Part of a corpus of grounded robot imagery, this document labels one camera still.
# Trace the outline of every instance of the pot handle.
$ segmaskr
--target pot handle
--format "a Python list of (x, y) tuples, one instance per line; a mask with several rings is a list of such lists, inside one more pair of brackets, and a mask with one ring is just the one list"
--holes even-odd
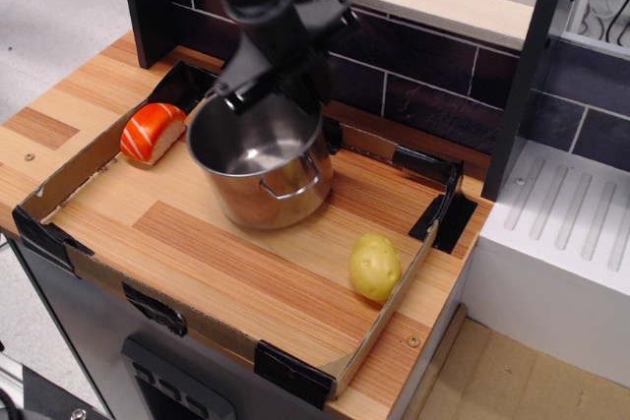
[(299, 196), (300, 194), (303, 194), (304, 192), (308, 191), (311, 187), (313, 187), (315, 184), (319, 182), (319, 170), (317, 169), (317, 166), (315, 165), (315, 163), (313, 162), (313, 159), (311, 159), (310, 156), (303, 154), (302, 157), (306, 159), (306, 162), (308, 162), (308, 164), (313, 169), (313, 172), (315, 173), (315, 177), (313, 177), (311, 182), (297, 189), (296, 191), (290, 192), (288, 194), (277, 194), (276, 192), (274, 192), (274, 190), (265, 183), (265, 176), (262, 176), (260, 178), (260, 186), (263, 189), (265, 189), (267, 192), (269, 192), (274, 199), (278, 199), (279, 201), (282, 201), (284, 199), (290, 199), (291, 197)]

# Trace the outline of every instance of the pot rim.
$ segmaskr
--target pot rim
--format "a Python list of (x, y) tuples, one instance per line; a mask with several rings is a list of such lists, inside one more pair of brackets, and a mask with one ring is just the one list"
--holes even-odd
[(193, 129), (193, 125), (195, 123), (195, 121), (197, 120), (197, 118), (201, 115), (202, 110), (204, 109), (204, 107), (209, 105), (209, 101), (204, 103), (202, 105), (202, 107), (199, 109), (199, 111), (195, 114), (195, 117), (193, 117), (193, 120), (191, 121), (190, 125), (188, 126), (187, 130), (186, 130), (186, 146), (188, 148), (188, 153), (192, 156), (193, 160), (195, 162), (197, 162), (197, 164), (199, 164), (205, 171), (208, 171), (214, 175), (217, 176), (222, 176), (222, 177), (229, 177), (232, 179), (246, 179), (246, 178), (252, 178), (252, 177), (257, 177), (257, 176), (263, 176), (269, 172), (275, 171), (277, 169), (281, 169), (283, 167), (285, 167), (287, 164), (289, 164), (290, 162), (295, 161), (296, 159), (298, 159), (300, 156), (306, 155), (306, 152), (313, 146), (313, 144), (319, 139), (319, 136), (323, 133), (322, 132), (322, 127), (323, 127), (323, 122), (324, 122), (324, 113), (322, 112), (322, 106), (320, 105), (319, 107), (319, 113), (318, 113), (318, 117), (317, 117), (317, 125), (315, 126), (315, 130), (313, 131), (313, 133), (311, 134), (311, 137), (308, 139), (308, 141), (306, 141), (304, 143), (304, 145), (302, 145), (302, 147), (296, 151), (291, 157), (288, 157), (287, 159), (284, 159), (280, 164), (277, 164), (275, 166), (272, 166), (268, 169), (263, 169), (261, 171), (257, 171), (257, 172), (251, 172), (248, 174), (228, 174), (225, 172), (220, 172), (220, 171), (216, 171), (210, 167), (208, 167), (206, 164), (204, 164), (203, 162), (201, 162), (200, 159), (197, 158), (197, 155), (193, 152), (193, 149), (190, 145), (191, 141), (190, 141), (190, 135), (191, 135), (191, 131)]

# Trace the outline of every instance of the cardboard floor mat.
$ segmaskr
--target cardboard floor mat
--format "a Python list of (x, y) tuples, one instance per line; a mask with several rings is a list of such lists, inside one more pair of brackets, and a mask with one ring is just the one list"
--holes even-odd
[(630, 419), (630, 390), (466, 319), (417, 418)]

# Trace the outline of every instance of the stainless steel pot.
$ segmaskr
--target stainless steel pot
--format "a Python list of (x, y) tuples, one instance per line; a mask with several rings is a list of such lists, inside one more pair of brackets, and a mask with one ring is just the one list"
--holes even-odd
[(223, 212), (251, 228), (283, 228), (326, 199), (333, 166), (323, 115), (270, 93), (240, 115), (211, 97), (188, 128), (188, 148), (207, 171)]

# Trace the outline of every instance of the gray floor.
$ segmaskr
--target gray floor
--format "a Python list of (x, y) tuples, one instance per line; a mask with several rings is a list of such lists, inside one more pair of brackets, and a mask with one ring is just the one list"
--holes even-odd
[[(127, 0), (0, 0), (0, 123), (130, 28)], [(100, 408), (8, 246), (0, 248), (0, 340), (5, 354)]]

